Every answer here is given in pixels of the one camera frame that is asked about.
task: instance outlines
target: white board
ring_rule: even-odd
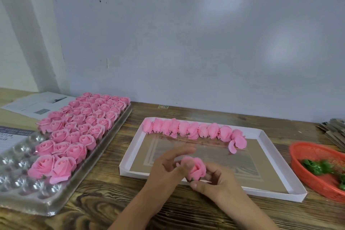
[[[54,0],[73,96],[345,118],[344,0]]]

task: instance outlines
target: stack of cardboard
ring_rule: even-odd
[[[326,132],[326,136],[341,150],[345,151],[345,122],[342,119],[332,118],[329,122],[320,123],[318,128]]]

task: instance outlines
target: red plastic basket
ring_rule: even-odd
[[[291,168],[296,176],[319,194],[337,202],[345,203],[345,191],[338,188],[334,175],[315,176],[301,165],[303,159],[313,161],[328,160],[337,167],[345,167],[345,154],[322,145],[297,142],[290,146]]]

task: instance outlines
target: wooden table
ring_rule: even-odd
[[[0,103],[6,101],[1,88],[0,97]],[[4,123],[1,111],[5,110],[0,110],[0,125]],[[140,123],[147,116],[263,129],[288,163],[288,148],[295,141],[321,143],[339,150],[314,123],[173,106],[158,109],[155,104],[133,102],[133,111],[126,123],[57,215],[42,217],[0,209],[0,229],[107,229],[145,184],[144,180],[120,177],[118,166]],[[308,187],[307,190],[308,196],[302,203],[251,198],[281,229],[345,229],[345,205],[330,201]],[[235,223],[210,200],[183,185],[176,188],[148,226],[148,229],[236,228]]]

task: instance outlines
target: white cardboard tray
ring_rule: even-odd
[[[149,119],[151,121],[154,121],[155,117],[149,117]],[[233,125],[229,125],[229,127],[231,127],[233,130],[240,129],[241,131],[243,131],[243,135],[245,135],[247,139],[257,139],[257,141],[261,145],[261,148],[265,152],[267,158],[271,162],[272,166],[274,167],[275,171],[280,177],[282,183],[287,189],[288,194],[243,187],[245,192],[253,196],[270,197],[270,198],[289,200],[289,201],[294,201],[294,202],[302,202],[304,198],[307,196],[307,190],[304,188],[303,184],[297,178],[295,173],[291,170],[290,166],[287,164],[287,162],[284,160],[284,158],[275,148],[275,146],[273,145],[272,141],[268,138],[266,133],[263,130],[257,129],[257,128],[246,128],[242,126],[233,126]],[[130,171],[132,163],[135,159],[136,154],[139,151],[140,145],[144,137],[145,137],[145,133],[142,131],[142,124],[141,124],[119,165],[119,172],[121,176],[129,176],[129,177],[142,178],[142,179],[148,178],[149,176],[148,173]],[[180,184],[188,185],[189,183],[184,178]]]

